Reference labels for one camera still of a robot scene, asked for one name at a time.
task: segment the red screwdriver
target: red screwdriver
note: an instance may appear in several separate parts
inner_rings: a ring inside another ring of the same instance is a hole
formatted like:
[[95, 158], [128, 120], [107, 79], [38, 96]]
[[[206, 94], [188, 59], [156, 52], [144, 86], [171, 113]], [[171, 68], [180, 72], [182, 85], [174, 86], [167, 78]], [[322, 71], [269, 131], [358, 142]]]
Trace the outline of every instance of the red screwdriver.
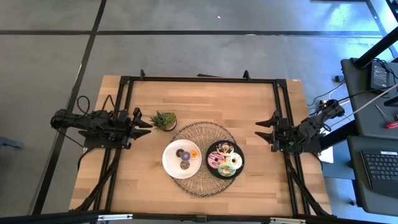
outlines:
[[385, 128], [387, 129], [392, 129], [392, 128], [398, 128], [398, 121], [391, 121], [387, 115], [380, 109], [378, 105], [375, 105], [376, 108], [379, 110], [383, 118], [387, 121]]

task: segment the bracket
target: bracket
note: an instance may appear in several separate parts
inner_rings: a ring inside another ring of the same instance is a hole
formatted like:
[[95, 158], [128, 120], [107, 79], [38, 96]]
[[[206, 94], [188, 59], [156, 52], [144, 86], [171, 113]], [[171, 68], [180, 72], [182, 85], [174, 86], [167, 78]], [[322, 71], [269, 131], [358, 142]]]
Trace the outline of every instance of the bracket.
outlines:
[[286, 79], [275, 79], [276, 83], [278, 83], [281, 87], [287, 88], [287, 82]]
[[145, 77], [146, 75], [145, 75], [145, 72], [144, 72], [144, 70], [143, 69], [141, 69], [141, 71], [139, 72], [139, 78], [141, 79], [141, 81], [143, 81], [144, 80], [144, 77]]
[[283, 223], [283, 224], [305, 224], [305, 220], [295, 218], [273, 218], [271, 217], [270, 223]]
[[130, 81], [130, 77], [127, 77], [127, 76], [122, 76], [121, 78], [120, 78], [120, 85], [125, 85], [125, 84], [127, 84], [128, 82]]
[[206, 74], [201, 74], [201, 73], [199, 73], [199, 74], [197, 75], [197, 77], [219, 78], [218, 76], [215, 76], [215, 75], [206, 75]]
[[132, 219], [132, 214], [120, 214], [120, 215], [98, 215], [98, 221], [113, 221], [113, 220], [129, 220]]
[[249, 72], [247, 70], [244, 71], [243, 78], [245, 78], [246, 80], [250, 80], [251, 79], [250, 75], [249, 75]]

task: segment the white cable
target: white cable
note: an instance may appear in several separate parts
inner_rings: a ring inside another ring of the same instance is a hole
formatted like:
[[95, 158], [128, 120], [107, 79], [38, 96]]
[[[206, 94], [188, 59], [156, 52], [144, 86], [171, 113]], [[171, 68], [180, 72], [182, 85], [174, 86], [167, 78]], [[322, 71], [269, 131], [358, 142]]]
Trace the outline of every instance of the white cable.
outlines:
[[346, 118], [348, 118], [350, 121], [353, 121], [351, 118], [349, 118], [349, 116], [347, 116], [347, 114], [344, 114], [344, 116], [346, 116]]
[[[348, 115], [347, 117], [350, 117], [350, 116], [352, 116], [352, 115], [354, 115], [354, 114], [360, 112], [363, 108], [367, 107], [367, 105], [371, 104], [373, 101], [377, 100], [378, 98], [380, 98], [380, 97], [383, 96], [384, 94], [388, 93], [388, 92], [391, 91], [393, 88], [396, 88], [397, 86], [398, 86], [398, 83], [395, 84], [394, 86], [390, 87], [390, 89], [388, 89], [388, 90], [382, 92], [380, 95], [378, 95], [377, 97], [373, 98], [371, 101], [365, 103], [365, 105], [361, 106], [358, 110], [354, 111], [353, 113], [351, 113], [351, 114]], [[337, 121], [336, 123], [332, 124], [330, 127], [333, 127], [334, 125], [336, 125], [336, 124], [338, 124], [338, 123], [344, 121], [345, 119], [347, 119], [347, 117], [345, 117], [345, 118], [343, 118], [343, 119]]]
[[342, 105], [344, 105], [346, 103], [349, 103], [349, 102], [350, 102], [350, 100], [347, 100], [346, 102], [342, 102], [342, 103], [340, 103], [340, 106], [342, 106]]
[[338, 90], [340, 87], [342, 87], [342, 86], [345, 85], [345, 84], [346, 84], [346, 83], [342, 84], [341, 86], [337, 87], [335, 90], [331, 91], [331, 92], [329, 93], [329, 100], [331, 100], [330, 95], [331, 95], [334, 91]]

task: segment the green frosted donut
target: green frosted donut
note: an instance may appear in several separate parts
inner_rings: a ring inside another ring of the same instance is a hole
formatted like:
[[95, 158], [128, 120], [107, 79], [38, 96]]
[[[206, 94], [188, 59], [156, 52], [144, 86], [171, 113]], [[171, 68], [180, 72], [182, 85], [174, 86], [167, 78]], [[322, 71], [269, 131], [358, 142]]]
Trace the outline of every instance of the green frosted donut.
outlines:
[[223, 162], [218, 166], [218, 173], [223, 177], [230, 177], [236, 172], [235, 166], [230, 162]]

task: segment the sprinkled donut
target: sprinkled donut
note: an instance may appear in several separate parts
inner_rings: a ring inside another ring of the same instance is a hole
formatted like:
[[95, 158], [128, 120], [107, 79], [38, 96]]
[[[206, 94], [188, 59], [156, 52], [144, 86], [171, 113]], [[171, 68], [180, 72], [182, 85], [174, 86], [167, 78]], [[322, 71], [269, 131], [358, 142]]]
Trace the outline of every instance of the sprinkled donut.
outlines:
[[182, 161], [189, 161], [191, 159], [191, 154], [189, 154], [189, 152], [185, 151], [183, 153], [181, 153], [181, 159]]
[[225, 158], [225, 161], [233, 164], [235, 166], [235, 169], [239, 169], [242, 166], [242, 157], [236, 152]]

